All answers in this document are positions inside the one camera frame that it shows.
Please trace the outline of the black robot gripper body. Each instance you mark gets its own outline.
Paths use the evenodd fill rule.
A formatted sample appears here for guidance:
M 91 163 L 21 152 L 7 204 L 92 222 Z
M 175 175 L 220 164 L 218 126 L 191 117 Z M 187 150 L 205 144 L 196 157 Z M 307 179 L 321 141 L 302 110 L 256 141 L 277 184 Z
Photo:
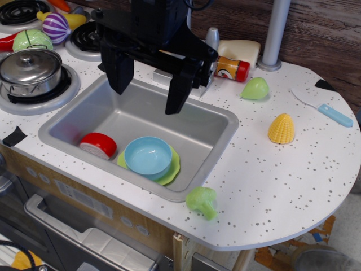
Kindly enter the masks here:
M 97 9 L 101 45 L 120 50 L 135 61 L 166 73 L 178 73 L 185 62 L 200 62 L 200 86 L 207 86 L 218 53 L 192 33 L 187 8 Z

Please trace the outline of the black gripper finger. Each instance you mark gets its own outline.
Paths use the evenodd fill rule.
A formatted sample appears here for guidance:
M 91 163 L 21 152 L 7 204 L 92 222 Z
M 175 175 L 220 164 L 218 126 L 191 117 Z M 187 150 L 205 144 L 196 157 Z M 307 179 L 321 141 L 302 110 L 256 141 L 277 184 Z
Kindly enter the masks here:
M 167 115 L 180 113 L 192 89 L 200 86 L 200 67 L 200 62 L 185 62 L 180 71 L 173 74 L 165 108 Z
M 100 47 L 102 65 L 110 87 L 122 94 L 134 76 L 134 60 L 120 50 L 106 45 Z

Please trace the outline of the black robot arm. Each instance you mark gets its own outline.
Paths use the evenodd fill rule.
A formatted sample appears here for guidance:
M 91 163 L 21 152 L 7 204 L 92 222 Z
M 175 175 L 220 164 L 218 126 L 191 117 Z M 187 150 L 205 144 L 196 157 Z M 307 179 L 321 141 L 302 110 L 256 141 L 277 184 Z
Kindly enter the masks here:
M 189 1 L 132 1 L 130 11 L 97 9 L 103 70 L 111 88 L 122 94 L 139 61 L 172 75 L 165 113 L 180 113 L 194 88 L 207 86 L 218 52 L 187 25 Z

